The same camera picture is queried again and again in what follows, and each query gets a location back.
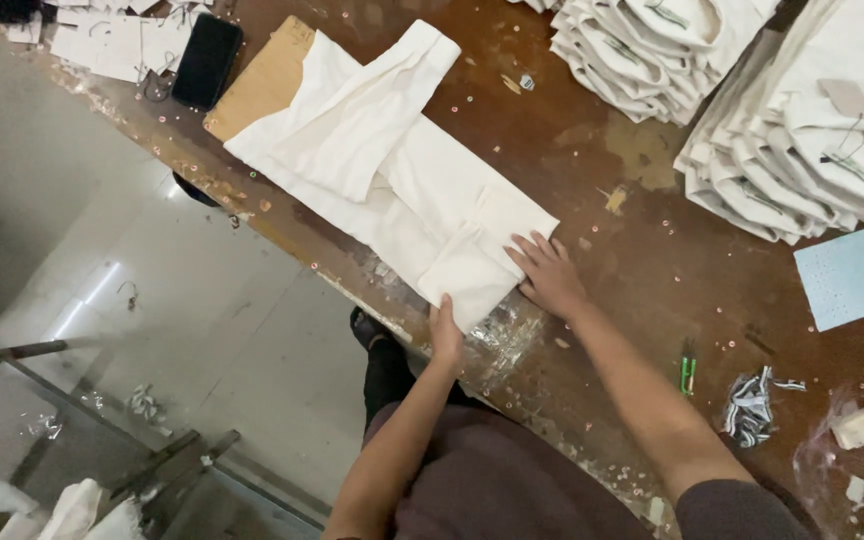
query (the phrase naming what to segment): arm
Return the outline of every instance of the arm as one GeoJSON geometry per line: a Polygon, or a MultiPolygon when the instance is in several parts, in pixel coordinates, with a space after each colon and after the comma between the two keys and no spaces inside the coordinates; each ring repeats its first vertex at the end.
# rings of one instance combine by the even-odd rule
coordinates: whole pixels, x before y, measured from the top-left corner
{"type": "Polygon", "coordinates": [[[619,416],[654,463],[673,504],[693,485],[709,480],[754,480],[715,431],[661,373],[647,362],[609,319],[586,299],[575,265],[559,240],[537,232],[506,248],[525,272],[521,291],[564,319],[588,353],[619,416]]]}
{"type": "Polygon", "coordinates": [[[429,313],[432,358],[402,404],[349,469],[323,539],[385,537],[402,493],[419,472],[439,415],[464,359],[462,331],[452,320],[452,299],[429,313]]]}

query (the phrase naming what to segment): forearm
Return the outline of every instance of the forearm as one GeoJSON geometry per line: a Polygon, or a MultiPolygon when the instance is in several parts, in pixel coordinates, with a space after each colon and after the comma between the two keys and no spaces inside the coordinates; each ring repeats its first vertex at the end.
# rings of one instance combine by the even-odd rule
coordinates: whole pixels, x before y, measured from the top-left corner
{"type": "Polygon", "coordinates": [[[673,501],[704,480],[753,481],[705,418],[601,311],[587,304],[569,324],[673,501]]]}
{"type": "Polygon", "coordinates": [[[422,464],[455,383],[452,362],[434,357],[390,419],[352,464],[323,538],[381,538],[402,493],[422,464]]]}

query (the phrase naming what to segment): foot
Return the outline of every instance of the foot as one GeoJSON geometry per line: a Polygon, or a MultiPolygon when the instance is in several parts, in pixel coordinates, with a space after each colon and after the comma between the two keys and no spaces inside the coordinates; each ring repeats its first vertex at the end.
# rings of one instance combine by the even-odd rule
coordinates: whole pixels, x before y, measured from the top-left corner
{"type": "Polygon", "coordinates": [[[392,339],[389,328],[381,325],[357,305],[348,316],[348,325],[352,328],[352,335],[366,351],[372,350],[373,346],[383,339],[392,339]]]}

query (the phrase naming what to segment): white fabric pile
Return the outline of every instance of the white fabric pile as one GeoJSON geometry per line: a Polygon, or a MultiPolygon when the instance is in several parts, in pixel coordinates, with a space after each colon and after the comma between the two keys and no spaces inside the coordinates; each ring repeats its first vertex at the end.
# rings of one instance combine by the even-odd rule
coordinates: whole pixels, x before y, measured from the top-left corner
{"type": "Polygon", "coordinates": [[[675,168],[694,203],[794,244],[864,221],[864,1],[812,0],[763,32],[675,168]]]}
{"type": "Polygon", "coordinates": [[[292,104],[225,149],[366,244],[463,332],[523,278],[502,246],[559,221],[421,114],[459,47],[422,20],[361,66],[321,31],[292,104]]]}
{"type": "MultiPolygon", "coordinates": [[[[141,83],[149,71],[162,75],[175,71],[186,51],[192,27],[200,14],[208,14],[212,0],[190,4],[172,0],[162,18],[141,15],[153,0],[47,0],[58,6],[58,23],[49,52],[95,75],[141,83]]],[[[9,25],[6,37],[13,43],[39,43],[42,15],[29,24],[9,25]]]]}
{"type": "MultiPolygon", "coordinates": [[[[544,0],[525,2],[538,12],[556,9],[544,0]]],[[[565,0],[552,19],[558,31],[551,50],[582,86],[633,121],[685,126],[778,3],[565,0]]]]}

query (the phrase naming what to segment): black pants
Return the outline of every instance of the black pants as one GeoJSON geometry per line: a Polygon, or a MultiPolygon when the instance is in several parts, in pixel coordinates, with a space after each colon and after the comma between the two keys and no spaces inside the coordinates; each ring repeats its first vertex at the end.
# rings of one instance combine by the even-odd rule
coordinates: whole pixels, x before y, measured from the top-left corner
{"type": "MultiPolygon", "coordinates": [[[[368,351],[366,383],[363,389],[366,398],[366,430],[378,411],[390,403],[404,400],[415,383],[416,378],[409,371],[402,345],[393,339],[376,341],[368,351]]],[[[467,396],[459,387],[458,381],[452,384],[446,402],[485,411],[492,410],[482,401],[467,396]]]]}

